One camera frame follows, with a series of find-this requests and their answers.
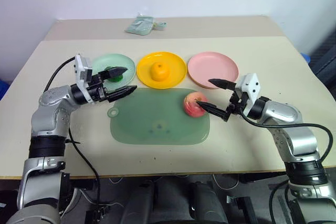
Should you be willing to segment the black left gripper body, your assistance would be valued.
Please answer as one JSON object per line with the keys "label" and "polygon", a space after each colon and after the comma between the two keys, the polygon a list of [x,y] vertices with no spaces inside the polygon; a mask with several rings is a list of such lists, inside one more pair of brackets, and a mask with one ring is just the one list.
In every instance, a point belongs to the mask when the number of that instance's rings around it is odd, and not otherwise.
{"label": "black left gripper body", "polygon": [[102,102],[108,99],[107,90],[103,86],[103,82],[106,79],[109,79],[108,72],[98,72],[94,74],[90,82],[88,82],[88,93],[93,102]]}

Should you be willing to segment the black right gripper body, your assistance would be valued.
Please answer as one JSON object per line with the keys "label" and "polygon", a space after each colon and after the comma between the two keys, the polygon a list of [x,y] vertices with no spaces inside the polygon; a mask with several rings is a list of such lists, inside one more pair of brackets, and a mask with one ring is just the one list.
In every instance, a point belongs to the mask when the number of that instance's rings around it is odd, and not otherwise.
{"label": "black right gripper body", "polygon": [[228,88],[228,90],[232,90],[233,94],[229,100],[229,106],[226,108],[227,114],[229,116],[231,114],[242,114],[247,104],[248,93],[242,92],[241,94],[238,94],[234,88]]}

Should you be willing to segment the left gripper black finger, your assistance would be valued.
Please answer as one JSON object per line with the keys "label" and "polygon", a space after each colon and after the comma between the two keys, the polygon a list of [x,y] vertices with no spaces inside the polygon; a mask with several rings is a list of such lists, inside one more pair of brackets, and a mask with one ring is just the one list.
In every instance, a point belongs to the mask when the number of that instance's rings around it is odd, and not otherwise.
{"label": "left gripper black finger", "polygon": [[114,90],[111,93],[108,93],[107,101],[109,103],[114,102],[116,100],[122,99],[137,89],[137,86],[124,86]]}
{"label": "left gripper black finger", "polygon": [[108,67],[99,72],[101,80],[122,80],[123,74],[128,69],[126,67]]}

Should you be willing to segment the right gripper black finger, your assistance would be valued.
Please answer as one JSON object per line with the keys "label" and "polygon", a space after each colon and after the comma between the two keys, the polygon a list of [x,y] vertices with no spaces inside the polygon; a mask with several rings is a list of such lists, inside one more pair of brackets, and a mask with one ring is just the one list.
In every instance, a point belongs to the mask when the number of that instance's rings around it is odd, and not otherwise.
{"label": "right gripper black finger", "polygon": [[196,102],[203,110],[208,112],[209,114],[215,115],[221,118],[223,121],[227,122],[229,119],[229,112],[219,109],[216,105],[204,102],[204,101],[197,101]]}
{"label": "right gripper black finger", "polygon": [[225,90],[234,90],[236,86],[236,83],[224,79],[208,79],[208,81],[214,86]]}

